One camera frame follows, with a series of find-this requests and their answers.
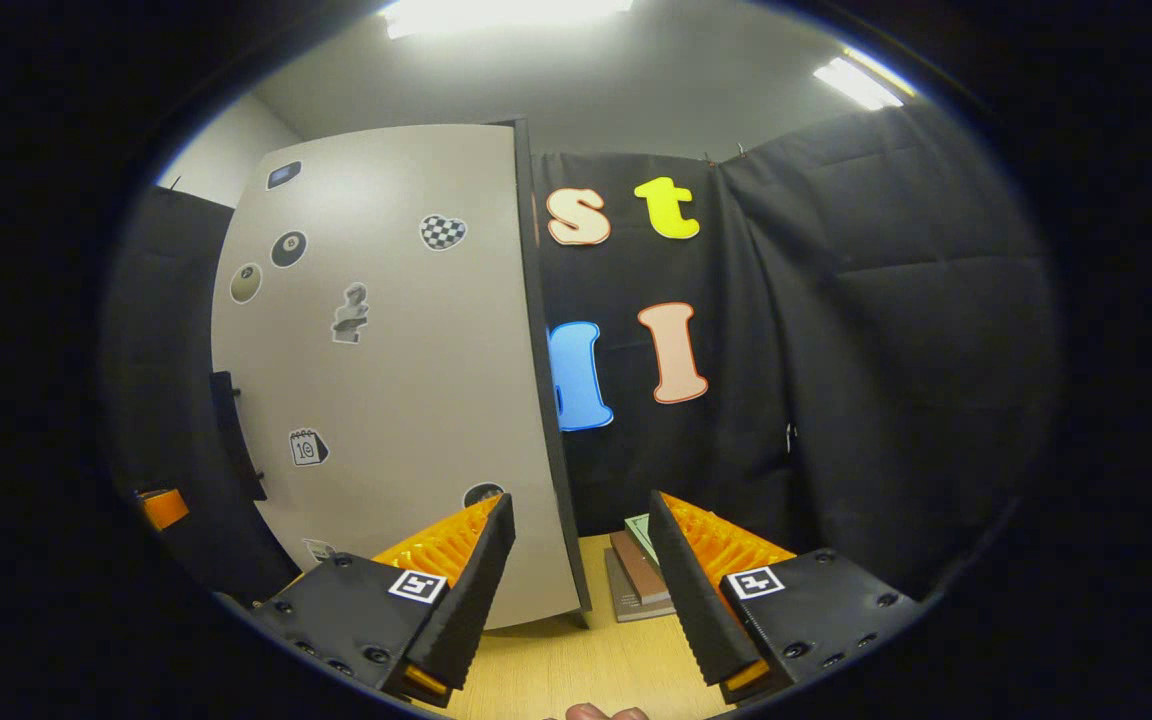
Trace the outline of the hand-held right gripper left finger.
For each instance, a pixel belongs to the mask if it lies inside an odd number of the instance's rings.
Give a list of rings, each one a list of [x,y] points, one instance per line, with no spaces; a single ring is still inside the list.
[[[374,558],[334,552],[257,606],[256,628],[347,683],[444,708],[467,683],[509,552],[494,495]]]

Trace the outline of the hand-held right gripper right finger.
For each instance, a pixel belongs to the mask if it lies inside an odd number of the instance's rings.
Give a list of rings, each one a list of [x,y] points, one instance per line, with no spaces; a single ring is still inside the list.
[[[730,705],[846,670],[925,611],[836,550],[795,553],[664,492],[647,530],[704,682]]]

